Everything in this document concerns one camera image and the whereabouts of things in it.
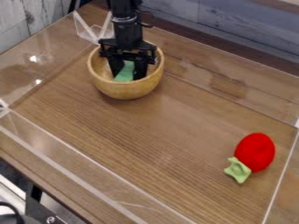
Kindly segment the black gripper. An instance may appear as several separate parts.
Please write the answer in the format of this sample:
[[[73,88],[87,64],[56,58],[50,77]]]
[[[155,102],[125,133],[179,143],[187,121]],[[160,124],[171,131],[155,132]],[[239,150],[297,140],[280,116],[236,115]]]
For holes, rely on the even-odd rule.
[[[99,55],[107,57],[113,76],[117,76],[121,71],[125,65],[124,60],[131,60],[135,62],[133,80],[143,79],[147,75],[148,64],[156,63],[156,45],[141,40],[132,48],[127,48],[117,45],[113,38],[101,38],[97,43]]]

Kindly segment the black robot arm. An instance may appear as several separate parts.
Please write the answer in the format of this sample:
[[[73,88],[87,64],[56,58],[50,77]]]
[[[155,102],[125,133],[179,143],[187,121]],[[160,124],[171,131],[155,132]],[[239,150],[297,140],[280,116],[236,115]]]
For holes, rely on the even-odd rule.
[[[113,81],[137,81],[147,76],[148,65],[156,62],[156,45],[144,41],[139,5],[143,0],[107,0],[112,15],[113,37],[99,40],[99,55],[107,58]]]

